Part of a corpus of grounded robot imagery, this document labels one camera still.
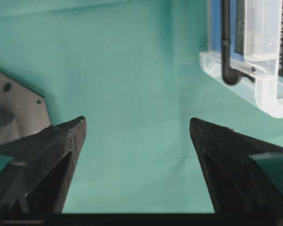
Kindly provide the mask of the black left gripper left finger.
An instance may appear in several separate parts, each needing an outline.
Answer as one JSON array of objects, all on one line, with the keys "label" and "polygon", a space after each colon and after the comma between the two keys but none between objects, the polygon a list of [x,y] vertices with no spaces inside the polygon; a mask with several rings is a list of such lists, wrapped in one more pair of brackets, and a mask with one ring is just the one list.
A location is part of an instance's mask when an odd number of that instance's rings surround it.
[{"label": "black left gripper left finger", "polygon": [[0,221],[8,215],[60,214],[86,138],[83,116],[0,145]]}]

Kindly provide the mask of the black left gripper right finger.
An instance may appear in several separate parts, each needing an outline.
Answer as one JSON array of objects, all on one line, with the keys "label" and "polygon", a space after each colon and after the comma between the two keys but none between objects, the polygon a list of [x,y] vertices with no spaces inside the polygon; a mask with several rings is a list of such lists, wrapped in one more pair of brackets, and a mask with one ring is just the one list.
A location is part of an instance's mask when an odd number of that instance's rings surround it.
[{"label": "black left gripper right finger", "polygon": [[216,214],[283,220],[283,147],[199,118],[189,131]]}]

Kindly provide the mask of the grey metal robot base plate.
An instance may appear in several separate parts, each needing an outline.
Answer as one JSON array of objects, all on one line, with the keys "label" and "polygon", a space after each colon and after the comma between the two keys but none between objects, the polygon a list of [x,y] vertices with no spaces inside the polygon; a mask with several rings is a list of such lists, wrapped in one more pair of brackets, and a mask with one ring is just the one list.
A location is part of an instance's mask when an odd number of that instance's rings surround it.
[{"label": "grey metal robot base plate", "polygon": [[0,145],[50,125],[44,98],[0,71]]}]

